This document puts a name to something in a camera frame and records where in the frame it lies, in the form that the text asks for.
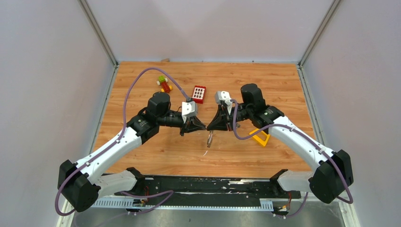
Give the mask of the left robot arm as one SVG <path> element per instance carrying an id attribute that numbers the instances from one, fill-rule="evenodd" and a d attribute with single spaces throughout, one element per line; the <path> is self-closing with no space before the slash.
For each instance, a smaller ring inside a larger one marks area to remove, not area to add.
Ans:
<path id="1" fill-rule="evenodd" d="M 192 99 L 183 102 L 180 111 L 173 111 L 169 94 L 156 92 L 147 106 L 101 148 L 76 162 L 66 160 L 60 165 L 56 197 L 63 195 L 73 206 L 73 211 L 83 212 L 97 199 L 120 191 L 142 194 L 145 183 L 135 168 L 127 168 L 118 174 L 104 173 L 128 152 L 155 136 L 161 126 L 178 128 L 181 136 L 206 129 L 197 117 L 197 106 Z"/>

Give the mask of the silver keyring with keys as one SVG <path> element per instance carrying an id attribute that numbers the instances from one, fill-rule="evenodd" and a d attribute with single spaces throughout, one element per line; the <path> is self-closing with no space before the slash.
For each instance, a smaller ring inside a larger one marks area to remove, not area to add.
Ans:
<path id="1" fill-rule="evenodd" d="M 207 139 L 207 147 L 210 148 L 213 142 L 213 131 L 209 132 L 208 139 Z"/>

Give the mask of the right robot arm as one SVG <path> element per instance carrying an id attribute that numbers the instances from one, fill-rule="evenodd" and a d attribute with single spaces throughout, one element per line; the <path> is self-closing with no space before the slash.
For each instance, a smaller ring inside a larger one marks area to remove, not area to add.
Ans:
<path id="1" fill-rule="evenodd" d="M 227 91 L 215 93 L 218 110 L 207 130 L 231 131 L 239 140 L 264 132 L 298 154 L 310 171 L 285 170 L 278 174 L 276 181 L 270 184 L 275 197 L 283 197 L 288 191 L 299 191 L 312 193 L 327 204 L 335 199 L 352 204 L 349 188 L 354 177 L 350 155 L 342 149 L 334 151 L 303 132 L 282 111 L 266 104 L 256 84 L 245 84 L 240 91 L 242 103 Z"/>

